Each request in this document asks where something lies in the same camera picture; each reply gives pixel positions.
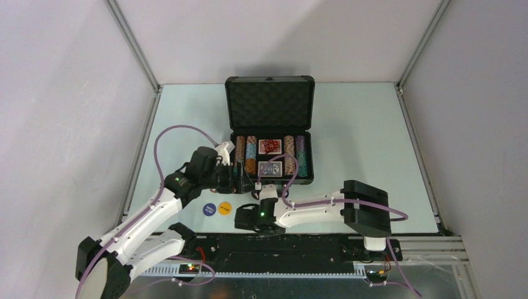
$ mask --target case lid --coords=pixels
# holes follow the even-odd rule
[[[315,80],[297,77],[230,77],[225,81],[231,129],[308,130]]]

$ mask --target yellow round token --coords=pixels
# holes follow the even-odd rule
[[[231,213],[231,204],[229,202],[223,202],[218,206],[218,212],[221,215],[227,215]]]

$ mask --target poker chip stack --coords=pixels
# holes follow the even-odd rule
[[[246,143],[246,172],[257,174],[257,138],[248,136]]]
[[[234,173],[238,174],[238,164],[244,161],[244,145],[246,143],[246,138],[244,136],[237,137],[237,144],[235,147],[235,167]]]
[[[297,161],[299,162],[298,176],[303,178],[308,176],[308,165],[306,162],[306,147],[304,145],[304,136],[297,136],[295,138],[295,145],[297,147]]]
[[[292,156],[295,156],[293,136],[284,137],[284,154],[290,154]],[[285,175],[287,176],[293,175],[293,172],[295,171],[295,163],[293,162],[292,158],[285,159],[284,169],[285,169],[284,171]]]

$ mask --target black case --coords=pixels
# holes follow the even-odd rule
[[[310,76],[295,77],[229,77],[225,81],[229,123],[236,145],[237,136],[255,136],[260,139],[282,139],[303,135],[305,138],[308,176],[294,180],[293,184],[310,184],[314,180],[311,136],[315,80]],[[284,142],[281,145],[284,153]],[[231,153],[235,161],[235,151]],[[253,181],[257,176],[250,176]],[[262,177],[264,184],[286,184],[291,176]]]

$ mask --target perforated metal strip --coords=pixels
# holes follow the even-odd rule
[[[141,276],[149,277],[193,277],[196,274],[180,274],[179,263],[159,263],[143,272]],[[365,267],[354,265],[355,273],[247,273],[247,272],[217,272],[216,277],[224,278],[366,278]],[[210,277],[211,273],[200,271],[200,277]]]

